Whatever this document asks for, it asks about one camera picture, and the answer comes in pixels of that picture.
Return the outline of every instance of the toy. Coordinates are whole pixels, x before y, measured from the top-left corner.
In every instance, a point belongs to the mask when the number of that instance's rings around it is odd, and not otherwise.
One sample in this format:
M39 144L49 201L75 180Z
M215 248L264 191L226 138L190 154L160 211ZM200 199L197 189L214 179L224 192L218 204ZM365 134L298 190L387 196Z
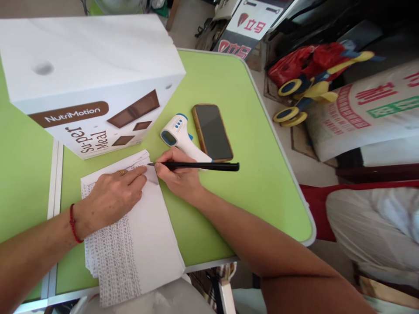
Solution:
M367 60L381 62L384 60L383 57L375 56L371 51L353 52L346 50L342 52L341 56L352 59L333 66L311 79L307 79L302 75L299 79L288 81L282 85L278 90L278 95L289 96L294 94L293 97L298 102L293 107L283 109L275 114L273 121L280 123L284 127L292 127L300 124L307 118L307 113L304 110L313 101L319 105L323 105L334 102L337 99L336 93L329 92L329 83L326 82L332 74L357 62Z

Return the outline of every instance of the cable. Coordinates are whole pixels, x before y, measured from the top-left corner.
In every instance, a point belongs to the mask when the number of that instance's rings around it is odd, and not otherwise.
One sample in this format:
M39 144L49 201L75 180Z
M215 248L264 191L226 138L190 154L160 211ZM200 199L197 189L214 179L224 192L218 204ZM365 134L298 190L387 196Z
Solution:
M83 9L84 9L84 14L86 15L86 16L88 16L89 15L89 11L87 10L87 5L86 5L86 0L80 0L81 2L82 2L82 4L83 4Z

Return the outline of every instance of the green label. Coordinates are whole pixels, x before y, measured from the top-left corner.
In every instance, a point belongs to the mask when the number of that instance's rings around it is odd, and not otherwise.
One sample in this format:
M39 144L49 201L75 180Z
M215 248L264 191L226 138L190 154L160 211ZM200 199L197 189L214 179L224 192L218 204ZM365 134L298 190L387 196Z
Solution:
M371 117L377 119L417 107L419 107L419 96L407 98L382 107L371 109L367 112L370 114Z

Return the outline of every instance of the red string bracelet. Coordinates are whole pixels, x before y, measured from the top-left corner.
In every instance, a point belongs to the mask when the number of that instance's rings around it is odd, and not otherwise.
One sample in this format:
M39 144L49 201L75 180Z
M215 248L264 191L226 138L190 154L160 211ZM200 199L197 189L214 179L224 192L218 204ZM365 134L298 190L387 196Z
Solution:
M73 206L74 206L74 204L71 204L71 206L70 206L70 225L71 225L71 231L73 231L73 236L74 236L74 239L76 240L76 242L77 243L83 243L83 241L80 240L79 237L76 235L76 229L74 227L75 224L76 224L76 221L73 218Z

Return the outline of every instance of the green table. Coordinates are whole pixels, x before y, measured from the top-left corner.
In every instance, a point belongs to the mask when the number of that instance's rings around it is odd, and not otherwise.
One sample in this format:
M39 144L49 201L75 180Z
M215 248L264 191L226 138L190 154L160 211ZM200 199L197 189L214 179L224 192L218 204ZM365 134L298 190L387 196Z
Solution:
M143 149L150 152L151 160L160 156L168 149L160 139L160 130L177 113L189 117L188 131L199 146L191 109L197 103L214 103L221 110L233 148L232 162L240 162L240 171L201 172L202 184L298 241L312 241L315 232L311 216L247 66L230 55L183 50L179 54L187 74L142 144L88 160L64 149L61 210L81 199L81 177ZM233 257L234 252L213 226L195 208L172 194L164 182L160 183L185 265ZM98 280L85 267L83 245L58 264L57 295L97 285Z
M3 242L47 220L54 139L9 102L1 62L0 133L0 242ZM41 283L27 301L40 298Z
M159 132L177 113L189 117L188 131L199 146L191 109L198 103L214 103L221 110L231 142L232 162L240 162L240 171L201 172L202 184L303 244L311 244L316 233L313 219L247 66L232 55L188 50L179 50L179 54L187 74L142 144L88 160L64 148L62 181L57 182L58 188L61 183L59 209L65 210L81 199L80 178L143 149L150 152L152 160L160 156L168 147ZM53 139L9 104L4 82L0 82L0 101L2 110L7 109L7 117L3 114L0 117L5 122L0 125L6 128L8 121L13 120L7 131L16 134L6 142L13 153L2 154L6 166L2 186L10 191L6 199L1 199L1 210L7 217L1 222L6 226L6 230L0 231L0 240L4 240L46 219ZM36 167L28 163L34 158ZM26 184L22 187L23 176ZM187 270L215 266L234 258L234 252L213 226L195 208L173 195L164 182L160 183ZM34 199L22 198L21 191L25 196L29 192L34 194ZM98 291L98 280L85 267L83 245L59 262L56 270L51 271L49 283L48 304ZM32 298L39 297L39 289L35 292Z

